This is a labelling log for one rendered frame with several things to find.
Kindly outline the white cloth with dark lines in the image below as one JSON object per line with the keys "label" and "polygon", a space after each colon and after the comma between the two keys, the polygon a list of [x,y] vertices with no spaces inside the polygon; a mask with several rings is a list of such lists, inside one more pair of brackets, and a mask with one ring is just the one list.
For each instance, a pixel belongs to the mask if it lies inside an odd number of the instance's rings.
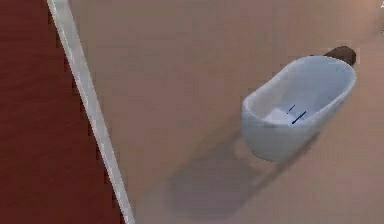
{"label": "white cloth with dark lines", "polygon": [[304,119],[307,111],[293,104],[290,108],[277,107],[272,109],[265,120],[276,124],[296,124]]}

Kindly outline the brown round vase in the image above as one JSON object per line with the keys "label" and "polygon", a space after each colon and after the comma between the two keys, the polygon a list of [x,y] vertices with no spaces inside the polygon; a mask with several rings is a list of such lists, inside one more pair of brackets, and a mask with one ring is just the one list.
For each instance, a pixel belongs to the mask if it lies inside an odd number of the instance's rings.
{"label": "brown round vase", "polygon": [[331,51],[325,53],[325,56],[342,60],[350,66],[353,66],[357,60],[356,52],[348,46],[336,47]]}

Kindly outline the white bathtub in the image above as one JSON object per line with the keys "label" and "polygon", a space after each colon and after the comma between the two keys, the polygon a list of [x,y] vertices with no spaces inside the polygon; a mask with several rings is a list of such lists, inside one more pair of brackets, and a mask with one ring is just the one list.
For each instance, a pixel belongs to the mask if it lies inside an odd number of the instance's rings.
{"label": "white bathtub", "polygon": [[[352,66],[327,56],[305,56],[283,67],[242,102],[241,132],[252,153],[280,162],[303,148],[337,113],[357,80]],[[290,124],[265,120],[274,108],[293,104],[307,111]]]}

